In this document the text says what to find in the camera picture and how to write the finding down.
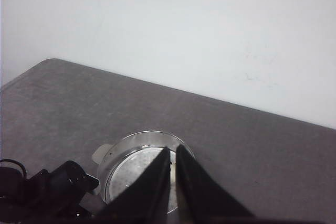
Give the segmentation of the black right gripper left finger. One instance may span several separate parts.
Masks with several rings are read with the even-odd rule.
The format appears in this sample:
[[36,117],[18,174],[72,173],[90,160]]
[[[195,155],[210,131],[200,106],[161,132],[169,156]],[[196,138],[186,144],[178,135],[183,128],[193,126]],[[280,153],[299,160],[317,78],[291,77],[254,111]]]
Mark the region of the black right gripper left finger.
[[110,197],[112,175],[102,186],[107,205],[91,223],[166,223],[171,186],[170,149],[159,148],[153,161],[116,198]]

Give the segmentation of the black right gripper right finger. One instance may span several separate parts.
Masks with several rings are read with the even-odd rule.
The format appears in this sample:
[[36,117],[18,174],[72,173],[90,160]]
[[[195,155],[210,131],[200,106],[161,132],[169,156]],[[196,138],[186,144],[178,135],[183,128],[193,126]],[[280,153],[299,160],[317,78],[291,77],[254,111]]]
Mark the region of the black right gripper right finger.
[[260,223],[183,145],[176,149],[176,183],[180,223]]

